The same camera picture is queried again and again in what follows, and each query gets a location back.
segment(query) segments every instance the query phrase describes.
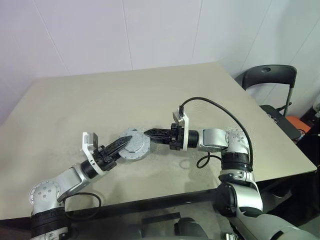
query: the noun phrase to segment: gray disc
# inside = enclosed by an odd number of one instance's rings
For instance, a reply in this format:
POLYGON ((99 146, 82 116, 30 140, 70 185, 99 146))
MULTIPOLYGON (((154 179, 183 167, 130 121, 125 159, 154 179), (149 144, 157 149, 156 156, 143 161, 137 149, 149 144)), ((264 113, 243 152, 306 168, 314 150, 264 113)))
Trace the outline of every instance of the gray disc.
POLYGON ((150 150, 150 138, 144 129, 128 128, 120 137, 132 136, 128 145, 119 151, 119 155, 129 161, 142 159, 150 150))

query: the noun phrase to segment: chair backrest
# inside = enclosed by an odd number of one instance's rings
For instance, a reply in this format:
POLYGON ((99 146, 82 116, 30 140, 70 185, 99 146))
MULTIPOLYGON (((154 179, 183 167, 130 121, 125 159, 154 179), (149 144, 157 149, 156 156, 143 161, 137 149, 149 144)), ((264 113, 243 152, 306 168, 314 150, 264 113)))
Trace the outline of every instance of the chair backrest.
POLYGON ((256 84, 288 84, 290 88, 295 86, 297 70, 290 65, 262 65, 252 67, 235 80, 244 90, 256 84))

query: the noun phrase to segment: table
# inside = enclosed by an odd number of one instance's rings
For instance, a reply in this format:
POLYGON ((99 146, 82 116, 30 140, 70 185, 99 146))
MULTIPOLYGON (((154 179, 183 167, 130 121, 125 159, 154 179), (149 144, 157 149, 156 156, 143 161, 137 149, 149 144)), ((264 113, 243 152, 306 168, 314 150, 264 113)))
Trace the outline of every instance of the table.
MULTIPOLYGON (((99 144, 108 145, 127 128, 169 128, 172 112, 195 96, 223 105, 246 127, 257 181, 316 169, 218 63, 43 78, 33 83, 0 127, 0 219, 29 216, 33 185, 85 160, 82 132, 95 132, 99 144)), ((236 126, 206 102, 190 102, 185 112, 190 129, 236 126)), ((119 160, 83 191, 100 195, 103 205, 113 205, 214 189, 220 183, 220 162, 212 159, 197 169, 197 160, 205 154, 152 145, 146 158, 119 160)), ((93 206, 92 200, 80 198, 70 200, 67 210, 93 206)))

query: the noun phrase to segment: cable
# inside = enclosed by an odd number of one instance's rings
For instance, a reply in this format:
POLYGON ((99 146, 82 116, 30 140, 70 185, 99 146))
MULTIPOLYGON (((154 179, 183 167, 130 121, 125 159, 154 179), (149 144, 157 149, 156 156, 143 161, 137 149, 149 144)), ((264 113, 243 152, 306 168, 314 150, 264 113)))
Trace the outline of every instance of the cable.
POLYGON ((207 155, 207 156, 204 156, 204 157, 200 158, 200 159, 196 162, 196 167, 197 167, 198 169, 204 168, 204 167, 207 166, 207 164, 209 163, 210 158, 216 158, 216 159, 219 159, 219 160, 221 161, 221 157, 216 156, 216 155, 210 155, 210 152, 208 152, 208 155, 207 155), (204 160, 204 159, 207 159, 207 161, 200 166, 201 161, 204 160))
MULTIPOLYGON (((246 139, 248 140, 248 145, 249 145, 249 157, 250 157, 250 166, 253 167, 254 165, 254 153, 253 153, 253 148, 252 148, 252 143, 251 143, 251 139, 249 137, 249 134, 247 132, 247 130, 245 129, 245 127, 241 124, 241 122, 231 113, 229 112, 226 108, 224 108, 223 106, 219 105, 218 103, 208 99, 208 98, 205 98, 205 97, 201 97, 201 96, 195 96, 195 97, 191 97, 189 99, 187 99, 186 101, 184 101, 184 103, 182 103, 182 105, 179 107, 179 113, 181 115, 183 115, 183 112, 184 112, 184 106, 188 103, 188 102, 191 102, 193 100, 202 100, 202 101, 205 101, 207 103, 210 103, 214 106, 216 106, 217 108, 221 109, 222 111, 224 111, 226 114, 228 114, 238 125, 239 127, 242 129, 246 139)), ((204 158, 200 158, 201 160, 205 159, 205 158, 208 158, 207 162, 209 162, 209 157, 208 156, 205 156, 204 158)))
POLYGON ((65 199, 63 199, 63 204, 66 203, 66 200, 67 200, 68 198, 71 198, 71 197, 76 196, 76 195, 89 195, 89 196, 93 196, 93 197, 95 197, 95 198, 99 201, 99 205, 98 205, 98 207, 96 207, 95 211, 94 211, 92 214, 88 215, 88 216, 75 217, 75 216, 70 216, 70 215, 68 215, 67 212, 66 212, 65 215, 66 215, 67 218, 69 218, 69 219, 71 219, 71 220, 76 220, 76 221, 88 220, 88 219, 93 218, 93 217, 100 211, 100 208, 101 208, 101 205, 102 205, 102 204, 101 204, 101 198, 100 198, 97 194, 94 194, 94 193, 91 193, 91 192, 77 192, 77 193, 74 193, 74 194, 72 194, 72 195, 70 195, 70 196, 67 196, 65 199))

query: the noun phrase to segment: black chair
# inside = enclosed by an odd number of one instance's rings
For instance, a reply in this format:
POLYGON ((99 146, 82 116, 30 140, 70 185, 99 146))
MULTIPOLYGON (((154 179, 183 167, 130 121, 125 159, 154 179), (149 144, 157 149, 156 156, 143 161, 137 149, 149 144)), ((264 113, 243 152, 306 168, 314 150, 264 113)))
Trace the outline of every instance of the black chair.
POLYGON ((252 67, 235 78, 236 82, 242 86, 244 90, 257 84, 288 84, 289 92, 284 106, 275 109, 270 105, 261 105, 260 107, 268 114, 269 117, 294 140, 301 136, 301 133, 285 118, 288 107, 292 104, 290 98, 295 86, 297 70, 289 65, 262 65, 252 67))

